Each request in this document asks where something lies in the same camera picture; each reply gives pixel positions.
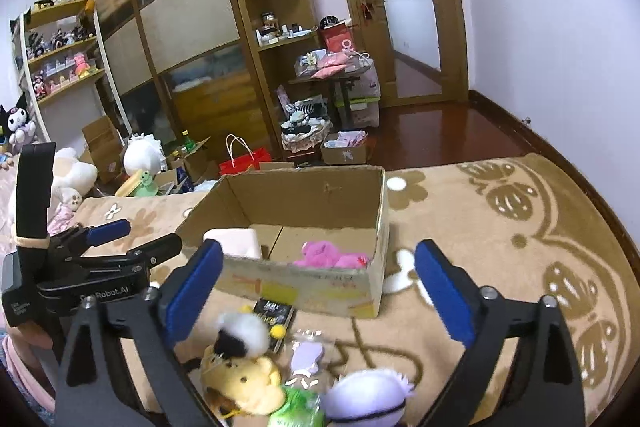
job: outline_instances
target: screw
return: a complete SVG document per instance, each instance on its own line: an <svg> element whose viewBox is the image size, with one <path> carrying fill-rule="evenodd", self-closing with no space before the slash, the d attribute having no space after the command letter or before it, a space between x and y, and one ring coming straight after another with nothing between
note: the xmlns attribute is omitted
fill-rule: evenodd
<svg viewBox="0 0 640 427"><path fill-rule="evenodd" d="M498 298L498 290L493 286L482 286L482 288L480 288L480 295L483 299L492 301Z"/></svg>
<svg viewBox="0 0 640 427"><path fill-rule="evenodd" d="M96 299L94 295L87 295L82 299L81 306L85 310L88 310L89 308L93 308L97 303L98 299Z"/></svg>
<svg viewBox="0 0 640 427"><path fill-rule="evenodd" d="M153 286L149 286L149 287L143 289L142 292L140 292L140 295L142 295L143 300L152 301L156 297L158 297L158 288L154 288Z"/></svg>
<svg viewBox="0 0 640 427"><path fill-rule="evenodd" d="M558 301L556 300L556 298L553 295L545 295L545 296L543 296L542 303L547 308L555 308L556 306L558 306Z"/></svg>

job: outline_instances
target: blue gripper pad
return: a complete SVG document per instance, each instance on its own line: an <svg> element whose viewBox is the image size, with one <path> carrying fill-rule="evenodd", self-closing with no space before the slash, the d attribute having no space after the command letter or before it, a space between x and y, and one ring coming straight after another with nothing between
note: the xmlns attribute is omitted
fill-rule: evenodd
<svg viewBox="0 0 640 427"><path fill-rule="evenodd" d="M449 261L433 241L418 243L415 248L418 277L427 289L449 336L469 348L476 339L473 313L441 263Z"/></svg>
<svg viewBox="0 0 640 427"><path fill-rule="evenodd" d="M165 345L172 347L189 336L222 272L223 261L220 243L207 239L185 266L174 269L164 281L158 317Z"/></svg>
<svg viewBox="0 0 640 427"><path fill-rule="evenodd" d="M86 243L89 247L99 247L110 241L129 235L131 224L126 219L118 219L105 223L99 227L92 227L86 233Z"/></svg>

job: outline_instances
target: shopping bag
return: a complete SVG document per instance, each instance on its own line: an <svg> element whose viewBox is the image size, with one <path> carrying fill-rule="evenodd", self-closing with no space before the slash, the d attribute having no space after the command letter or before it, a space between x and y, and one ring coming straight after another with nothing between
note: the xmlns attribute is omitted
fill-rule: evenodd
<svg viewBox="0 0 640 427"><path fill-rule="evenodd" d="M234 134L228 134L225 139L226 142L226 151L229 153L229 161L222 162L220 164L220 175L222 174L238 174L239 172L244 172L247 169L254 168L255 170L260 170L261 162L270 162L271 155L269 151L264 147L260 147L255 151L249 149L249 146L246 142L239 136ZM240 145L243 145L249 154L244 154L242 156L238 156L238 158L234 158L233 154L233 146L234 143L238 142Z"/></svg>
<svg viewBox="0 0 640 427"><path fill-rule="evenodd" d="M321 34L324 45L330 52L355 51L351 29L344 22L325 28Z"/></svg>

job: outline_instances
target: black and white plush toy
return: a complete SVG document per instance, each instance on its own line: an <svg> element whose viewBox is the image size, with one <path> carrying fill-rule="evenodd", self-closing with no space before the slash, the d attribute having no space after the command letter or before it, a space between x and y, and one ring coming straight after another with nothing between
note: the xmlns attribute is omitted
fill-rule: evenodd
<svg viewBox="0 0 640 427"><path fill-rule="evenodd" d="M264 321L251 312L226 312L218 317L218 339L213 352L224 359L256 359L269 349L269 330Z"/></svg>
<svg viewBox="0 0 640 427"><path fill-rule="evenodd" d="M6 122L6 128L10 132L9 143L14 147L14 153L20 152L24 145L33 141L36 134L36 124L29 119L27 99L24 93L9 112L0 105L0 121Z"/></svg>

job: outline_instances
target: pink plush toy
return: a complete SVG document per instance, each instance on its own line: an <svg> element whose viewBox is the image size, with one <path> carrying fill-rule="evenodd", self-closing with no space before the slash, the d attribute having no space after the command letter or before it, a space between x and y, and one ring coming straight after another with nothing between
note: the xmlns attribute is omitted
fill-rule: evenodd
<svg viewBox="0 0 640 427"><path fill-rule="evenodd" d="M331 241L308 241L302 245L304 259L294 261L295 266L308 268L364 268L369 257L363 253L340 253Z"/></svg>

